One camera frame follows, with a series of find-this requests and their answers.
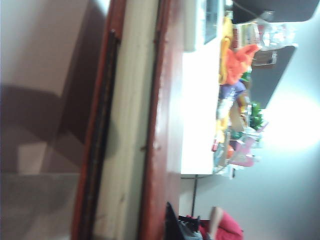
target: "white surface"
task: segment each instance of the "white surface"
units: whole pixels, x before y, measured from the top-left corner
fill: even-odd
[[[217,37],[183,54],[183,144],[181,174],[212,174],[212,144],[219,95],[219,63],[223,6],[219,2]]]
[[[94,235],[136,239],[158,0],[127,0]]]
[[[184,0],[184,50],[192,52],[205,43],[206,0]]]

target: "wall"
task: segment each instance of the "wall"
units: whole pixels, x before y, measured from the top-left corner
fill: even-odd
[[[299,47],[267,106],[262,160],[198,183],[195,215],[221,206],[246,240],[320,239],[320,8],[295,25]]]
[[[1,1],[3,239],[68,238],[102,2]]]

